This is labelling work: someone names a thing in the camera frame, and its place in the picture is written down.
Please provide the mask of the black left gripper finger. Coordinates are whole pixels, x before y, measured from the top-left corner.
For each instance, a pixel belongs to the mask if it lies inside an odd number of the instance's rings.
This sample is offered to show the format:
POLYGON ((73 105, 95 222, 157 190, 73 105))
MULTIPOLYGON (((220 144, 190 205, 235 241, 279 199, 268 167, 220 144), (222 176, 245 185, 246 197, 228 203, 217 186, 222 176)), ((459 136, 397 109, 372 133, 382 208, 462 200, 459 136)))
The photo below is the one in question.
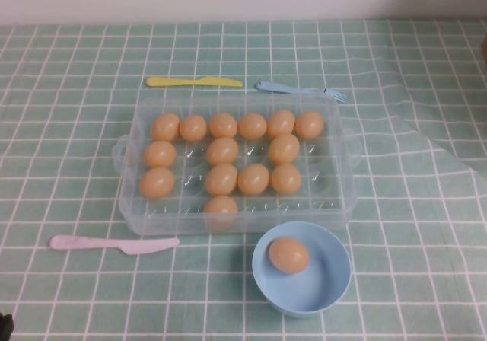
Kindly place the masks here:
POLYGON ((9 341, 14 331, 14 320, 11 314, 0 314, 0 341, 9 341))

